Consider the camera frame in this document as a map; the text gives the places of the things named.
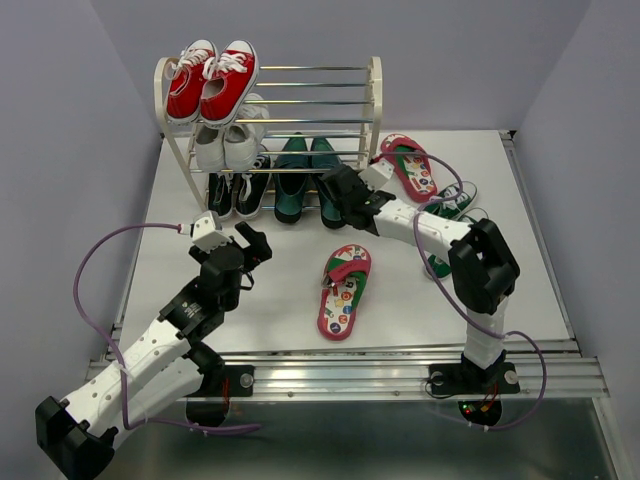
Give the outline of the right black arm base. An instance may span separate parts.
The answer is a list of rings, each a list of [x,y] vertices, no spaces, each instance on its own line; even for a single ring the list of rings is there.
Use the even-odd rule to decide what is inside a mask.
[[[436,397],[457,395],[518,394],[519,378],[515,365],[506,360],[503,350],[498,358],[486,369],[482,369],[464,354],[459,363],[438,363],[428,367],[426,384]]]

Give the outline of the green loafer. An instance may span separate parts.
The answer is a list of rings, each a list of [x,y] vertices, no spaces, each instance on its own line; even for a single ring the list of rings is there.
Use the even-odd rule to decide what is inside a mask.
[[[338,155],[334,154],[334,149],[326,138],[315,138],[312,140],[311,151],[316,155],[309,157],[310,167],[316,170],[331,170],[341,164]],[[329,229],[336,230],[344,227],[344,221],[340,211],[334,206],[325,183],[322,181],[323,173],[311,175],[315,184],[319,202],[320,216],[323,225]]]
[[[284,154],[276,158],[275,169],[298,170],[309,167],[309,155],[305,138],[289,138],[283,147],[283,151]],[[293,224],[300,219],[308,176],[307,172],[277,173],[274,175],[274,214],[278,221],[285,224]]]

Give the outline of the pink sandal front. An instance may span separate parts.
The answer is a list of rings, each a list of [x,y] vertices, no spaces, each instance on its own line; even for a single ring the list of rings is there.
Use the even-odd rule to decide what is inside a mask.
[[[318,331],[327,340],[342,341],[351,335],[371,266],[371,254],[359,244],[342,246],[327,260],[317,318]]]

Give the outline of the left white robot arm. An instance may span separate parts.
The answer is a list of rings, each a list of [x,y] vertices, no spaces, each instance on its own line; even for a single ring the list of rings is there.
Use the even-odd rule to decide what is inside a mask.
[[[265,233],[239,222],[239,245],[216,213],[173,224],[186,235],[199,274],[164,306],[147,329],[101,373],[62,399],[35,410],[36,439],[68,479],[94,479],[111,462],[118,435],[156,422],[154,412],[197,390],[215,392],[224,378],[222,358],[204,340],[237,308],[242,280],[272,257]]]

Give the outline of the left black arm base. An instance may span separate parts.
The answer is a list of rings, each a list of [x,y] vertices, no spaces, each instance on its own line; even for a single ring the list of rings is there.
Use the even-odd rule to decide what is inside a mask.
[[[245,398],[253,395],[253,365],[231,365],[204,343],[192,346],[184,358],[196,366],[199,378],[198,389],[188,398]]]

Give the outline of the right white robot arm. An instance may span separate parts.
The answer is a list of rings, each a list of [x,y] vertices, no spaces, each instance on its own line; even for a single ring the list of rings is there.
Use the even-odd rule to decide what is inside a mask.
[[[519,265],[493,221],[468,224],[411,206],[381,189],[392,173],[387,161],[362,172],[341,164],[321,181],[348,225],[415,246],[449,265],[456,294],[452,306],[468,324],[460,378],[466,387],[482,390],[496,378],[494,364],[504,350],[505,311]]]

